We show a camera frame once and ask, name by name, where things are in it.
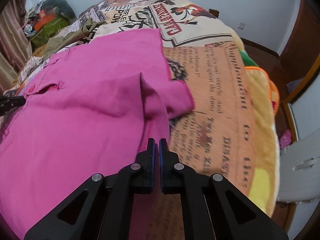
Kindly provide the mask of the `green patterned storage box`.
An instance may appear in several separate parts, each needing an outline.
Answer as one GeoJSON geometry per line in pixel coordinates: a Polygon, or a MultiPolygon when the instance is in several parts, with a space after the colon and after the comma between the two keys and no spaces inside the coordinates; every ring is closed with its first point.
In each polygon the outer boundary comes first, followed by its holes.
{"type": "Polygon", "coordinates": [[[58,33],[62,28],[69,26],[69,22],[64,17],[56,17],[42,26],[32,37],[28,38],[33,49],[37,49],[46,44],[48,40],[58,33]]]}

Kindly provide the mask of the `grey plush toy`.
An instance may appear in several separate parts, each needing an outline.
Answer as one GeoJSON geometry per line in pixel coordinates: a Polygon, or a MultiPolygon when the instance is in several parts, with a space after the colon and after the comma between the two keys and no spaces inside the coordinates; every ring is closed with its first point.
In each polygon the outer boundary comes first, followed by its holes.
{"type": "Polygon", "coordinates": [[[69,21],[76,19],[75,13],[66,0],[46,0],[41,5],[47,15],[62,16],[69,21]]]}

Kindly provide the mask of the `orange box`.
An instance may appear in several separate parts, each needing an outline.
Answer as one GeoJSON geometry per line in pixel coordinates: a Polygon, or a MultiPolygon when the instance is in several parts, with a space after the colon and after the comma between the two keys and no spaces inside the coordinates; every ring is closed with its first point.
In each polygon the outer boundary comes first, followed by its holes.
{"type": "Polygon", "coordinates": [[[37,23],[34,25],[35,31],[38,31],[39,29],[41,29],[42,26],[44,26],[45,24],[49,23],[54,18],[55,18],[55,15],[51,14],[51,15],[46,15],[46,16],[44,16],[44,18],[38,20],[37,23]]]}

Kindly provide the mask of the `striped satin curtain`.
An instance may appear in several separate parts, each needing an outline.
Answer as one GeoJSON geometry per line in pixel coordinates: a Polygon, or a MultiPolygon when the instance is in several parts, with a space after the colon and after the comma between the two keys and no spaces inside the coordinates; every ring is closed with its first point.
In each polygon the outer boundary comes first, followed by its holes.
{"type": "Polygon", "coordinates": [[[22,25],[26,0],[9,0],[1,12],[1,92],[9,89],[32,54],[22,25]]]}

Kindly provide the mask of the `wooden bed post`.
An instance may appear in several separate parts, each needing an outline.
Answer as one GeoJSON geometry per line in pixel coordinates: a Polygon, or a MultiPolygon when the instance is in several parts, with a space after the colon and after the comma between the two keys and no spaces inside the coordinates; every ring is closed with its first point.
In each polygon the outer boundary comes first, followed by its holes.
{"type": "Polygon", "coordinates": [[[216,18],[219,18],[219,14],[220,12],[218,10],[215,9],[209,9],[209,12],[214,15],[216,18]]]}

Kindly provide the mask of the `pink pants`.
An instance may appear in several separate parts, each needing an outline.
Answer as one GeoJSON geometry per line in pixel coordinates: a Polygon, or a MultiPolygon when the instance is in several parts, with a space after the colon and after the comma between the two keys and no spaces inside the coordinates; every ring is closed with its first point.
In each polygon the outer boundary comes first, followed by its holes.
{"type": "Polygon", "coordinates": [[[194,108],[160,32],[101,36],[54,54],[1,126],[1,215],[19,239],[95,173],[129,165],[194,108]]]}

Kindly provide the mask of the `olive green garment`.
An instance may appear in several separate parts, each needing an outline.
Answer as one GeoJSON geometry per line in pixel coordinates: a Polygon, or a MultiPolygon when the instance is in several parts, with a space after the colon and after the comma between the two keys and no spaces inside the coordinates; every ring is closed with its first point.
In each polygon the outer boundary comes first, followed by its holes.
{"type": "Polygon", "coordinates": [[[42,56],[42,60],[46,61],[49,59],[53,54],[57,53],[63,48],[66,48],[68,45],[73,43],[84,41],[90,36],[93,37],[93,33],[97,30],[101,25],[105,25],[106,21],[92,21],[92,19],[88,19],[86,24],[82,26],[77,31],[72,31],[66,34],[64,37],[52,37],[48,40],[46,45],[46,49],[42,56]]]}

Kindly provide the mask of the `grey plastic chair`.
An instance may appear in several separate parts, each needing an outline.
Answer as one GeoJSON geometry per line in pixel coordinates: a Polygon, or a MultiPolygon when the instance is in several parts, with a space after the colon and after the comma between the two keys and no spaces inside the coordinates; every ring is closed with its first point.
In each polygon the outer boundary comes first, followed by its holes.
{"type": "Polygon", "coordinates": [[[319,199],[319,129],[282,150],[280,155],[280,202],[319,199]]]}

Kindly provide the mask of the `newspaper print bed cover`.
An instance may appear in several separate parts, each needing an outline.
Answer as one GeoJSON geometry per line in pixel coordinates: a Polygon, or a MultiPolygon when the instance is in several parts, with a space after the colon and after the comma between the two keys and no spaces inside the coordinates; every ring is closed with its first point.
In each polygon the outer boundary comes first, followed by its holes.
{"type": "Polygon", "coordinates": [[[191,92],[194,108],[169,121],[171,150],[197,172],[219,172],[248,194],[255,169],[253,102],[228,27],[186,0],[110,0],[104,13],[107,23],[93,40],[135,29],[158,30],[171,79],[191,92]]]}

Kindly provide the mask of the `yellow fleece blanket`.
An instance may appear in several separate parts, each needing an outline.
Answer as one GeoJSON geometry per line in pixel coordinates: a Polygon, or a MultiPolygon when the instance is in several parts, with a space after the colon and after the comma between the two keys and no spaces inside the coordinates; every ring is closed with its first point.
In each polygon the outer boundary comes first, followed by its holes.
{"type": "Polygon", "coordinates": [[[280,146],[275,121],[279,109],[279,91],[267,72],[246,53],[238,34],[233,29],[229,31],[244,63],[253,100],[257,162],[249,199],[272,217],[280,184],[280,146]]]}

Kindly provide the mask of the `white wall socket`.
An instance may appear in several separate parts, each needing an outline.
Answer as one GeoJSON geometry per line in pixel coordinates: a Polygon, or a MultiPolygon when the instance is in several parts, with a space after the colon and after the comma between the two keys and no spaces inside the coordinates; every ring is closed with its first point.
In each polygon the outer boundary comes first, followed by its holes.
{"type": "Polygon", "coordinates": [[[245,24],[242,23],[242,22],[240,22],[240,23],[238,24],[238,28],[241,29],[241,30],[244,30],[245,24]]]}

